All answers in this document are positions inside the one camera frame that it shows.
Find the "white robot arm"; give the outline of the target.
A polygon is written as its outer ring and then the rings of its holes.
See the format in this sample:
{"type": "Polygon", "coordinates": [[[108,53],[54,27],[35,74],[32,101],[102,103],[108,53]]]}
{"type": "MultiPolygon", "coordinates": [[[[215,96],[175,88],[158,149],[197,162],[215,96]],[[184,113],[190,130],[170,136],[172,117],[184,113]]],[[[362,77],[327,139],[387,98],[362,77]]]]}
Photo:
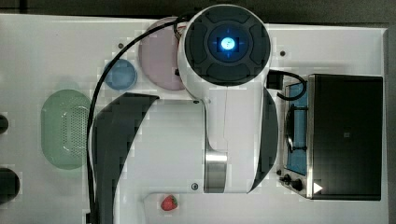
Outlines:
{"type": "Polygon", "coordinates": [[[125,92],[89,118],[92,224],[147,224],[151,194],[253,191],[276,158],[271,54],[267,26],[251,11],[216,5],[193,14],[177,49],[184,91],[174,99],[125,92]]]}

